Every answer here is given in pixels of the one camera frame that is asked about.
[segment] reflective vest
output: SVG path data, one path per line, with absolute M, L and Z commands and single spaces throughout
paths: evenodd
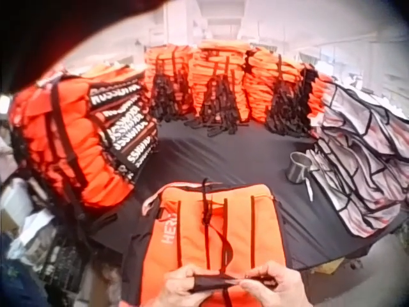
M 121 306 L 158 296 L 163 276 L 187 264 L 243 274 L 274 260 L 285 265 L 275 199 L 265 185 L 170 184 L 143 205 L 123 263 Z M 239 286 L 202 306 L 260 306 Z
M 374 95 L 328 83 L 312 175 L 347 229 L 368 237 L 385 228 L 409 195 L 409 119 Z

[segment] black panel with white lettering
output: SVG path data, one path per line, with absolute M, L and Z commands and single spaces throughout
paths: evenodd
M 97 83 L 89 87 L 91 111 L 106 106 L 115 100 L 132 95 L 141 90 L 141 76 L 135 75 L 124 81 L 114 83 Z

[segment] vest pile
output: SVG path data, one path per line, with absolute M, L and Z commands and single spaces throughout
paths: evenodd
M 265 185 L 170 184 L 144 202 L 143 212 L 122 267 L 120 306 L 144 306 L 158 296 L 162 276 L 187 264 L 226 274 L 269 260 L 286 264 L 281 220 Z M 260 303 L 231 287 L 201 306 Z
M 258 47 L 248 53 L 247 67 L 248 73 L 243 84 L 248 94 L 251 116 L 256 121 L 265 123 L 274 106 L 274 93 L 280 87 L 286 88 L 290 94 L 301 80 L 303 65 Z
M 17 162 L 75 206 L 78 218 L 83 209 L 120 204 L 157 144 L 144 92 L 143 74 L 127 66 L 49 75 L 14 98 Z
M 234 134 L 249 119 L 242 88 L 245 53 L 243 42 L 208 40 L 200 43 L 189 63 L 196 119 L 185 123 L 192 128 L 208 128 L 213 137 L 224 131 Z
M 331 77 L 317 72 L 311 65 L 306 65 L 305 72 L 302 72 L 302 74 L 305 74 L 304 94 L 308 96 L 306 99 L 311 110 L 308 118 L 312 126 L 320 126 L 324 113 L 322 99 L 328 90 L 328 83 L 333 80 Z
M 383 100 L 328 83 L 312 173 L 347 229 L 368 237 L 385 228 L 409 193 L 409 119 Z
M 192 110 L 187 80 L 190 47 L 166 45 L 145 53 L 144 82 L 148 89 L 151 114 L 159 121 L 185 120 Z

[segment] stack of life vests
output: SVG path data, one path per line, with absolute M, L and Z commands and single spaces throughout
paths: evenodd
M 47 74 L 14 96 L 15 158 L 74 221 L 116 208 L 134 189 L 157 144 L 144 92 L 142 73 L 97 65 L 83 76 Z
M 322 82 L 314 86 L 317 71 L 262 47 L 249 51 L 246 62 L 243 84 L 252 118 L 273 133 L 295 137 L 309 134 L 310 118 L 323 111 Z
M 185 124 L 208 128 L 208 136 L 224 131 L 234 134 L 249 119 L 242 88 L 245 53 L 243 42 L 207 40 L 200 43 L 189 62 L 189 84 L 193 94 L 195 120 Z
M 192 110 L 187 80 L 190 47 L 165 45 L 145 53 L 144 82 L 148 89 L 151 114 L 157 120 L 185 120 Z
M 308 118 L 313 127 L 320 127 L 322 124 L 325 111 L 323 96 L 328 93 L 329 83 L 332 82 L 333 78 L 317 72 L 311 65 L 306 65 L 304 93 L 308 94 L 308 106 L 311 110 Z

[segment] black trim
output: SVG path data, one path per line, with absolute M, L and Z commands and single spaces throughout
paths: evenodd
M 157 198 L 146 216 L 136 216 L 136 233 L 130 236 L 128 250 L 123 255 L 121 299 L 132 306 L 140 306 L 144 261 L 160 208 Z
M 275 215 L 277 216 L 277 221 L 278 221 L 279 228 L 280 228 L 280 236 L 281 236 L 281 242 L 282 242 L 282 247 L 284 251 L 284 257 L 286 258 L 286 266 L 289 268 L 293 268 L 294 267 L 293 258 L 291 256 L 291 250 L 288 244 L 287 232 L 285 230 L 286 220 L 281 212 L 281 210 L 284 210 L 284 206 L 282 205 L 281 202 L 277 201 L 276 199 L 273 200 L 273 206 L 274 206 Z

